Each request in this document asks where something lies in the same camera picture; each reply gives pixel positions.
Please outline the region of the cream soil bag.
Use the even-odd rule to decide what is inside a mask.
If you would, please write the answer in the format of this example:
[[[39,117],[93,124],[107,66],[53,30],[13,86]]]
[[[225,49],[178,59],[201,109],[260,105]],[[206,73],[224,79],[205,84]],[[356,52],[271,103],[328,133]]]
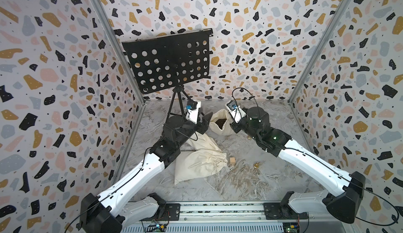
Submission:
[[[235,134],[230,126],[232,117],[226,109],[221,109],[212,115],[209,128],[217,135],[227,136]]]

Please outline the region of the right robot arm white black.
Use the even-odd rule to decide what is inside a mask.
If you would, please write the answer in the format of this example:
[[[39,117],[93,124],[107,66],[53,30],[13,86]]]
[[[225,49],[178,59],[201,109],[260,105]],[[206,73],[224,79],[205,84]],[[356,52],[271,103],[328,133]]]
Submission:
[[[287,192],[280,203],[282,215],[329,214],[347,224],[356,220],[364,196],[363,174],[338,169],[305,149],[287,133],[273,128],[268,113],[260,107],[241,108],[232,100],[226,108],[235,133],[243,131],[263,151],[293,164],[324,187],[324,191],[313,193]]]

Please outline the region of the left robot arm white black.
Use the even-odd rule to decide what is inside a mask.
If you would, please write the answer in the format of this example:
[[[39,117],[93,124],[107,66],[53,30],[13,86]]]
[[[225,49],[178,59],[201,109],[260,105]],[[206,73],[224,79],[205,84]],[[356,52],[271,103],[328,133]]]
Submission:
[[[99,195],[88,194],[81,202],[76,228],[86,233],[119,233],[144,219],[163,217],[166,202],[155,193],[132,203],[132,197],[180,155],[181,146],[200,140],[209,128],[212,113],[198,116],[197,123],[180,115],[168,118],[157,142],[145,150],[142,161]]]

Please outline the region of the cream cloth bag lower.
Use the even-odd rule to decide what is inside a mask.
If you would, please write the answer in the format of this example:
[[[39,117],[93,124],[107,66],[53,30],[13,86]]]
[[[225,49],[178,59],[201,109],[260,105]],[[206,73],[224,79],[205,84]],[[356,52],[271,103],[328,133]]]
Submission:
[[[194,151],[182,151],[175,160],[174,184],[219,173],[227,166],[224,153],[207,134],[195,133],[186,142]]]

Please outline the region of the small wooden cube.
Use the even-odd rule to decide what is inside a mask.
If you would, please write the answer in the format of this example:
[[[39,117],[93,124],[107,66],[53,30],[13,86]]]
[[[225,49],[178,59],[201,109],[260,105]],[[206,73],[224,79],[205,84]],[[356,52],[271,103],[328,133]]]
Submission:
[[[230,157],[229,158],[229,163],[231,166],[235,166],[236,165],[236,159],[234,157]]]

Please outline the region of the black perforated music stand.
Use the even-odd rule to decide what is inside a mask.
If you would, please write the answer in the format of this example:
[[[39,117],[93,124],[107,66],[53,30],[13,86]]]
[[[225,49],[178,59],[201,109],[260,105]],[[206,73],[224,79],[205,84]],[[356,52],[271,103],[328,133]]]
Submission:
[[[212,29],[124,42],[123,49],[142,94],[182,87],[209,76]]]

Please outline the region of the left green circuit board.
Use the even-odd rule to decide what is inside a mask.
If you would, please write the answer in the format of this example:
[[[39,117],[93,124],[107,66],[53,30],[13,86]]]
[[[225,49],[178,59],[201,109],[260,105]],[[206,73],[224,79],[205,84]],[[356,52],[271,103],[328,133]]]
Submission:
[[[147,227],[147,233],[164,233],[167,230],[168,224],[162,224],[157,221],[151,222]]]

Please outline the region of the green circuit board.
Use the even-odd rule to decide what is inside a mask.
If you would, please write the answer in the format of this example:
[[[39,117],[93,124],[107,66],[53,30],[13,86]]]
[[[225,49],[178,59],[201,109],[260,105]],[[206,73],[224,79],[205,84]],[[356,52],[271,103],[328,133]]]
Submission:
[[[151,222],[147,227],[147,233],[164,233],[167,230],[168,224],[162,224],[157,221]]]
[[[284,233],[299,233],[300,225],[298,223],[283,223]]]

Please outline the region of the right green circuit board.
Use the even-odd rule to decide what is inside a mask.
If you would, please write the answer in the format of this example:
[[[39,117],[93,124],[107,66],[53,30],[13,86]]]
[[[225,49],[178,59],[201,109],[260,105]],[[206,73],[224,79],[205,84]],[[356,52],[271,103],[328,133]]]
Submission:
[[[299,233],[300,225],[298,223],[283,223],[284,233]]]

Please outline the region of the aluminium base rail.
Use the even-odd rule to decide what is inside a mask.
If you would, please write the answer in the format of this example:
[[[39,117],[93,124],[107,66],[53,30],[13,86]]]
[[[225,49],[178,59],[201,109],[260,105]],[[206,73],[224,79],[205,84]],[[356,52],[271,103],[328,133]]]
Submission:
[[[286,211],[280,202],[169,202],[161,218],[145,219],[123,228],[124,233],[147,233],[157,221],[165,233],[283,233],[283,223],[298,223],[300,233],[357,233],[355,224],[328,214]]]

